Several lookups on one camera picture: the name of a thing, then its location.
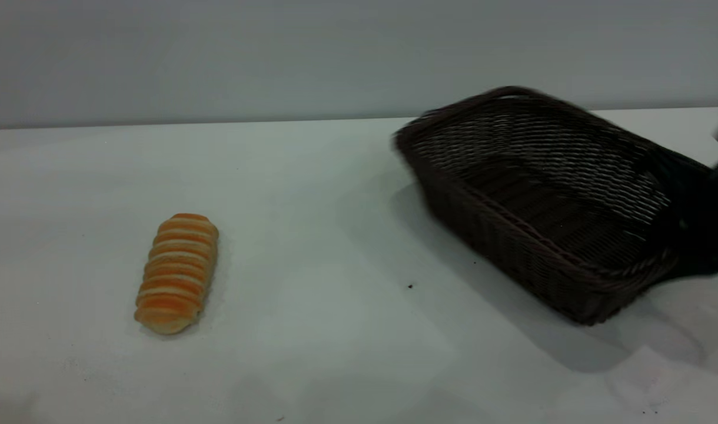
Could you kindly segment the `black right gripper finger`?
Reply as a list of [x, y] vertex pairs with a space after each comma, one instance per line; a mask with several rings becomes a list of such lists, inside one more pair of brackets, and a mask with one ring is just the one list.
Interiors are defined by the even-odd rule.
[[681, 255], [681, 226], [684, 200], [689, 191], [689, 177], [683, 170], [655, 170], [652, 175], [660, 192], [667, 198], [667, 204], [658, 213], [652, 228], [652, 246], [655, 250], [668, 250], [671, 255]]

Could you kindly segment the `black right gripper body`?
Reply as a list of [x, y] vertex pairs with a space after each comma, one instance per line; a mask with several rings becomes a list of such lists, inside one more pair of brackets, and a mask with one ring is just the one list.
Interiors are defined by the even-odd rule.
[[718, 164], [684, 176], [680, 276], [718, 274]]

